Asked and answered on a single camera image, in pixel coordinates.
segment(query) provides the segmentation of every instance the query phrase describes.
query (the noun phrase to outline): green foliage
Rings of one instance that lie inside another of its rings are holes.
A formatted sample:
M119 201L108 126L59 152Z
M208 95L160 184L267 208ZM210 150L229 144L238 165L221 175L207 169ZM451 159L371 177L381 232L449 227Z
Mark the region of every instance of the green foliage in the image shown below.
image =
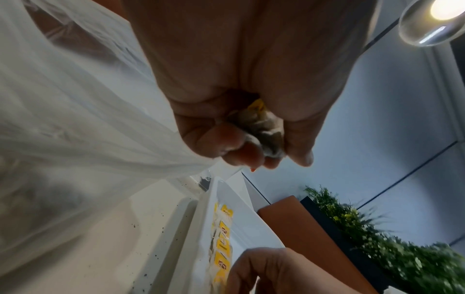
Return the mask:
M409 293L465 294L465 261L447 244L416 246L375 228L372 211L340 204L326 188L305 191L344 237Z

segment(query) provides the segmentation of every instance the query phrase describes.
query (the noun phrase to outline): hand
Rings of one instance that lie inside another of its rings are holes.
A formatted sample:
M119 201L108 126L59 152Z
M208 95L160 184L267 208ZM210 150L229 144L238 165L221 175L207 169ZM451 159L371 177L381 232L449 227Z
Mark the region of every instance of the hand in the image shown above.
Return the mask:
M232 124L260 97L302 166L362 52L376 0L123 0L184 142L232 165L275 168Z
M360 294L288 248L245 251L229 273L226 294Z

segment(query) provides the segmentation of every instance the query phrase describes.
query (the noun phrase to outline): glowing light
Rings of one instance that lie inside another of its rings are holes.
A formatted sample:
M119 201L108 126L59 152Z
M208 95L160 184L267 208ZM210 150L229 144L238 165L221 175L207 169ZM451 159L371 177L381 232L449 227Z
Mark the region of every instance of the glowing light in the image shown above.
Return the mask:
M437 20L449 20L465 12L465 0L436 0L431 15Z
M442 32L446 27L440 27L439 29L435 30L434 32L432 32L431 34L429 34L428 36L426 36L426 38L424 38L423 40L420 41L420 44L423 44L425 43L426 41L430 40L431 38L433 38L434 36L436 36L437 34L439 34L440 32Z

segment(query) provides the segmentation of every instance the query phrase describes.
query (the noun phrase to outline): brown booth seat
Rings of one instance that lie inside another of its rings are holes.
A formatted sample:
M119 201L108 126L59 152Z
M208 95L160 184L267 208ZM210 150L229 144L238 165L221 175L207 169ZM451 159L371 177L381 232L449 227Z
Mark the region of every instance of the brown booth seat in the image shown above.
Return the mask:
M362 294L378 292L294 196L260 209L258 215L283 244Z

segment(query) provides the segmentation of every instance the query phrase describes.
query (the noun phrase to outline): plastic sheet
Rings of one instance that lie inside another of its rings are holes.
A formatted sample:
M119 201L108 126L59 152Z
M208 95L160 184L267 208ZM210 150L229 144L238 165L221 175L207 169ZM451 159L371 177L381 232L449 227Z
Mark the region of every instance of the plastic sheet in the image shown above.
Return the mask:
M90 0L3 0L0 39L0 275L154 180L213 163L59 49L84 52L91 65L122 64L155 85L123 18Z

